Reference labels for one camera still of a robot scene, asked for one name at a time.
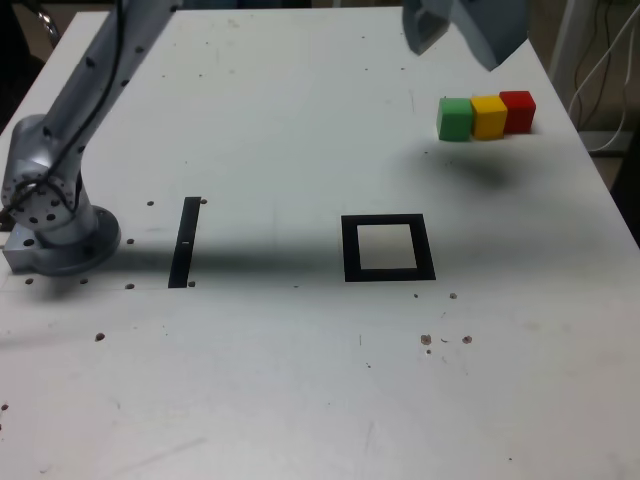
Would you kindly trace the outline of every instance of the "red cube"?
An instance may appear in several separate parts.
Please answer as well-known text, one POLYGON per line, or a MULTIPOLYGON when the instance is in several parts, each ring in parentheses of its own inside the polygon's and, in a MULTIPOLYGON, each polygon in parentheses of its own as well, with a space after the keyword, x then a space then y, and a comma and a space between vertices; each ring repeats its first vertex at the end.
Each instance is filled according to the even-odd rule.
POLYGON ((502 92, 500 98, 507 106, 505 134, 530 133, 536 102, 529 92, 502 92))

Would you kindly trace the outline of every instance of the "white cable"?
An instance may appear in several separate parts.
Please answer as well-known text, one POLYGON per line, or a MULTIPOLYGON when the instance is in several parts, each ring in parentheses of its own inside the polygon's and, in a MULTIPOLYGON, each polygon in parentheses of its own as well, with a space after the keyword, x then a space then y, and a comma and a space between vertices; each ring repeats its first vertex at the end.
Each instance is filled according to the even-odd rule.
POLYGON ((622 35, 624 34, 624 32, 627 30, 627 28, 629 28, 629 25, 631 25, 631 23, 633 23, 633 21, 636 19, 636 17, 639 14, 640 14, 640 5, 638 5, 636 7, 636 9, 633 11, 633 13, 629 16, 629 18, 625 22, 625 24, 622 26, 622 28, 618 32, 618 36, 616 36, 616 38, 611 43, 611 46, 609 47, 609 50, 607 50, 607 52, 602 56, 600 61, 596 64, 596 66, 593 67, 593 70, 591 70, 591 72, 589 72, 589 75, 587 75, 587 78, 585 78, 584 81, 582 82, 582 84, 578 87, 578 90, 576 90, 575 95, 571 99, 571 103, 569 104, 569 109, 567 110, 567 113, 569 114, 569 117, 571 117, 571 111, 573 110, 573 106, 576 103, 578 95, 580 95, 580 92, 582 92, 582 89, 587 85, 587 83, 589 83, 589 80, 591 80, 591 78, 596 74, 596 72, 598 71, 598 68, 600 68, 600 65, 602 65, 602 62, 604 62, 607 59, 609 54, 613 51, 613 49, 617 45, 618 41, 622 38, 622 35))
POLYGON ((593 150, 589 150, 589 153, 600 152, 609 148, 613 142, 615 142, 620 136, 620 132, 622 132, 622 128, 624 127, 624 122, 627 119, 627 87, 629 86, 629 82, 631 81, 631 74, 633 70, 633 43, 636 38, 636 27, 638 26, 638 22, 636 21, 633 24, 633 28, 631 29, 631 38, 629 39, 629 59, 627 60, 627 78, 624 81, 624 86, 622 87, 622 119, 620 119, 620 126, 618 130, 613 135, 611 140, 605 143, 600 148, 596 148, 593 150))

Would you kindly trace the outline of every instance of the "white table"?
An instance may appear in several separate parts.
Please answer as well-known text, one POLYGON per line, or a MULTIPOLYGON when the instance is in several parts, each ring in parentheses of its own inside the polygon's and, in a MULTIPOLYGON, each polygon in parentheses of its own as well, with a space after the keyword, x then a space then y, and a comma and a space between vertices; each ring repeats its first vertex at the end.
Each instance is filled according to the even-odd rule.
POLYGON ((395 8, 176 15, 85 153, 119 252, 85 285, 1 263, 0 478, 640 476, 640 255, 531 45, 488 73, 455 29, 420 58, 401 32, 395 8), (534 135, 437 141, 440 97, 507 89, 534 135), (197 284, 167 289, 186 196, 197 284), (437 280, 345 283, 341 215, 402 213, 437 280))

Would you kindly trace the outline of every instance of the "black square outline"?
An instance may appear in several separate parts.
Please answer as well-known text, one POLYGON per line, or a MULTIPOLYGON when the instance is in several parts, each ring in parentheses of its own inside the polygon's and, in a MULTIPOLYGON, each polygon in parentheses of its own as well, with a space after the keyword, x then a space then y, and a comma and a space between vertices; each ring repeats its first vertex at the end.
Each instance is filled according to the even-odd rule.
POLYGON ((342 255, 345 282, 406 282, 435 280, 427 229, 422 214, 343 215, 342 255), (360 265, 360 225, 409 225, 417 268, 363 269, 360 265))

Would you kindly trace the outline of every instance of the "cable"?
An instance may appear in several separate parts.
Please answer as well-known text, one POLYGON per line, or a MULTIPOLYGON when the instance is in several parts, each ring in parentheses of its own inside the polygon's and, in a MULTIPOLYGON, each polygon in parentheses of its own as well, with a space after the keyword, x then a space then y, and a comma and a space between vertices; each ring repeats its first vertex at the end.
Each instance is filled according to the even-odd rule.
MULTIPOLYGON (((600 10, 600 5, 601 5, 600 2, 596 2, 596 6, 593 11, 593 35, 589 39, 587 48, 582 54, 582 57, 580 57, 580 61, 578 62, 578 65, 576 66, 575 71, 573 72, 573 88, 576 91, 578 90, 578 75, 580 73, 580 69, 582 68, 582 64, 584 64, 584 61, 587 59, 587 56, 591 51, 591 47, 593 47, 593 44, 598 38, 598 11, 600 10)), ((582 98, 580 98, 580 95, 578 95, 578 107, 579 107, 579 110, 578 110, 577 126, 578 126, 578 130, 580 130, 580 125, 582 124, 582 98)))
MULTIPOLYGON (((102 92, 102 95, 98 99, 98 102, 93 107, 93 110, 91 110, 91 112, 89 113, 89 115, 87 116, 85 121, 82 122, 82 125, 80 125, 80 128, 78 128, 78 130, 76 130, 76 132, 73 134, 71 139, 69 139, 69 141, 65 144, 65 146, 62 148, 62 150, 60 150, 60 153, 58 154, 58 156, 56 157, 54 162, 51 164, 51 167, 49 167, 47 172, 43 175, 43 177, 40 180, 37 180, 33 184, 33 187, 31 187, 29 190, 27 190, 25 193, 23 193, 20 197, 18 197, 17 199, 13 200, 8 206, 6 206, 6 207, 4 207, 2 209, 2 211, 0 212, 0 221, 2 221, 3 218, 5 218, 7 215, 9 215, 9 212, 11 210, 17 209, 23 202, 28 200, 41 186, 43 186, 45 184, 48 185, 49 179, 51 178, 51 176, 60 167, 60 164, 64 161, 66 155, 69 153, 69 151, 71 150, 73 145, 82 136, 82 134, 87 129, 87 127, 91 124, 91 122, 93 122, 93 120, 96 118, 96 116, 100 112, 100 109, 102 108, 102 106, 106 102, 107 97, 109 96, 109 93, 111 92, 111 88, 113 87, 113 83, 115 81, 116 74, 118 73, 118 67, 120 65, 120 56, 122 54, 122 44, 124 43, 125 18, 124 18, 124 14, 123 14, 122 0, 117 0, 116 1, 116 22, 117 22, 117 27, 116 27, 116 30, 117 30, 117 32, 116 32, 116 51, 115 51, 115 56, 114 56, 114 59, 113 59, 113 66, 111 67, 111 73, 109 75, 109 80, 107 82, 107 85, 106 85, 104 91, 102 92)), ((62 197, 62 200, 63 200, 62 204, 65 205, 67 207, 67 210, 69 210, 71 213, 75 213, 76 210, 78 209, 78 202, 77 202, 78 195, 79 195, 79 191, 78 191, 78 187, 76 187, 76 202, 75 202, 75 205, 74 205, 73 209, 69 209, 69 207, 66 204, 66 201, 64 201, 64 197, 62 197)))
POLYGON ((613 142, 615 142, 620 136, 620 132, 622 132, 622 128, 624 127, 624 122, 627 119, 627 87, 631 82, 632 70, 633 70, 633 44, 636 38, 636 27, 638 26, 638 21, 633 24, 633 29, 631 29, 631 37, 629 38, 629 58, 627 60, 627 78, 624 81, 624 86, 622 87, 622 118, 620 119, 620 126, 618 130, 613 135, 611 140, 605 143, 600 148, 596 148, 594 150, 589 150, 589 153, 600 152, 606 148, 608 148, 613 142))
POLYGON ((629 16, 629 18, 625 22, 625 24, 622 26, 622 28, 620 29, 620 32, 618 32, 618 35, 616 36, 616 38, 611 43, 611 46, 609 47, 609 50, 606 51, 606 53, 598 61, 596 66, 593 67, 593 70, 591 70, 589 75, 587 75, 587 78, 585 78, 584 81, 582 82, 582 84, 580 85, 580 87, 578 87, 578 90, 574 94, 573 98, 571 99, 571 103, 569 104, 569 109, 567 111, 569 116, 571 116, 571 111, 573 110, 573 106, 575 105, 576 99, 578 98, 578 95, 580 95, 580 92, 582 91, 582 89, 584 89, 584 87, 587 85, 587 83, 589 83, 589 80, 591 80, 591 78, 598 71, 598 68, 600 68, 600 65, 602 65, 602 62, 604 62, 604 60, 607 58, 607 55, 609 55, 611 53, 611 51, 615 48, 615 46, 618 44, 618 42, 622 38, 622 35, 624 34, 624 32, 627 30, 627 28, 629 28, 629 25, 631 25, 631 23, 636 19, 636 17, 639 14, 640 14, 640 5, 638 5, 636 7, 636 9, 633 11, 633 13, 629 16))
MULTIPOLYGON (((607 38, 607 48, 611 47, 611 31, 609 30, 609 11, 611 10, 611 6, 613 5, 613 0, 609 0, 609 4, 604 12, 604 31, 607 38)), ((598 99, 596 100, 595 105, 591 109, 591 113, 587 116, 587 119, 580 126, 578 125, 578 129, 585 128, 593 116, 598 111, 600 107, 600 102, 602 101, 602 95, 604 94, 604 89, 607 86, 607 79, 609 78, 609 67, 611 66, 611 54, 607 55, 607 66, 604 68, 604 76, 602 77, 602 82, 600 82, 600 92, 598 92, 598 99)))

